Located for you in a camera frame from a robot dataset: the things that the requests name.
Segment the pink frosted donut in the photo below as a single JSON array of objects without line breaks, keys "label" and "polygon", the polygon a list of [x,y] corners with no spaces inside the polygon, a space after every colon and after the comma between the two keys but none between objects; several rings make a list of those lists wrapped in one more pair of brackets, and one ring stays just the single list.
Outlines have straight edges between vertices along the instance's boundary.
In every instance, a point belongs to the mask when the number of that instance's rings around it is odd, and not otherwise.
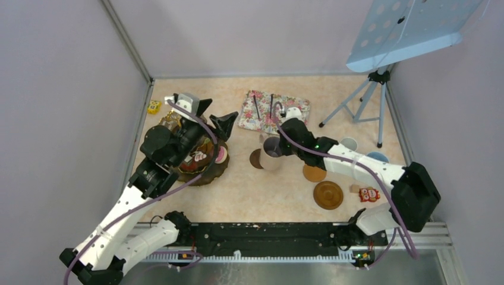
[{"label": "pink frosted donut", "polygon": [[215,160],[216,164],[222,164],[228,158],[228,150],[224,146],[219,147],[219,152]]}]

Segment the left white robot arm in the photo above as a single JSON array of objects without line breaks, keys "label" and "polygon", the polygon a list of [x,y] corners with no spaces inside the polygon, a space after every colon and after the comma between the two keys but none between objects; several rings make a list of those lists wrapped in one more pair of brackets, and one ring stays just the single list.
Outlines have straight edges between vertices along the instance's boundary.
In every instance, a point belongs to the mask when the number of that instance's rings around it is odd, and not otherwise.
[{"label": "left white robot arm", "polygon": [[213,152],[218,154],[219,142],[230,138],[238,113],[212,115],[205,122],[201,116],[212,104],[211,99],[173,94],[165,103],[180,115],[179,128],[155,125],[146,132],[140,146],[144,160],[110,212],[82,243],[61,252],[59,258],[67,268],[64,284],[72,274],[83,284],[119,284],[130,269],[155,250],[190,240],[190,222],[179,212],[134,238],[129,234],[157,202],[183,189],[177,184],[177,170],[203,136],[212,139]]}]

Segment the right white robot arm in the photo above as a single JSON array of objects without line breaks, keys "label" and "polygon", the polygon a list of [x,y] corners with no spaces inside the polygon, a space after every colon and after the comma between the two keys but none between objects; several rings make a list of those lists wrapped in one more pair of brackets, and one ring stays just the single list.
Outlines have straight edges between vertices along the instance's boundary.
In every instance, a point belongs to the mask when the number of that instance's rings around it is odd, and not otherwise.
[{"label": "right white robot arm", "polygon": [[308,166],[350,176],[386,198],[386,203],[357,214],[355,224],[348,229],[350,240],[357,245],[365,244],[377,232],[396,227],[420,233],[440,202],[439,191],[422,164],[390,164],[351,151],[334,139],[315,137],[296,118],[280,125],[278,133],[282,155],[295,155]]}]

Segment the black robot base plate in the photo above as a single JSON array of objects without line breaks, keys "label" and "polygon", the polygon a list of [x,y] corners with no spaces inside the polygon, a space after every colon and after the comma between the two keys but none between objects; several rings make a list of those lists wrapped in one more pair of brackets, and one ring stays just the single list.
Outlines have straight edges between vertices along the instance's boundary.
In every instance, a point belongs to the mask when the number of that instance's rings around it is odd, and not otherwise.
[{"label": "black robot base plate", "polygon": [[365,235],[346,223],[198,223],[170,248],[193,249],[204,257],[335,257],[352,249],[388,245],[384,231]]}]

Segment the dark wooden coaster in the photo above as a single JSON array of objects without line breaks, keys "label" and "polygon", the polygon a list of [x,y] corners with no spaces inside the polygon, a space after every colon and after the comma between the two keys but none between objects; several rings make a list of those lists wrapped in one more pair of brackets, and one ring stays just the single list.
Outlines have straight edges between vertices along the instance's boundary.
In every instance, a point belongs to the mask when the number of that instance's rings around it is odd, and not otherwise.
[{"label": "dark wooden coaster", "polygon": [[260,154],[261,154],[261,149],[255,149],[254,151],[251,152],[249,156],[249,162],[250,164],[255,167],[256,169],[263,169],[263,167],[260,164]]}]

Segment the black handled steel tongs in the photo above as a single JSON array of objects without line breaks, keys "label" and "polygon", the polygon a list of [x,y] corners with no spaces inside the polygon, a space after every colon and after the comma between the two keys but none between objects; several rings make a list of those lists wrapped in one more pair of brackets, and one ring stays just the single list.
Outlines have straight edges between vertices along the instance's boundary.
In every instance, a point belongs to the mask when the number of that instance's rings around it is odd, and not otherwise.
[{"label": "black handled steel tongs", "polygon": [[255,130],[273,134],[273,121],[270,114],[272,94],[257,90],[253,90],[251,94]]}]

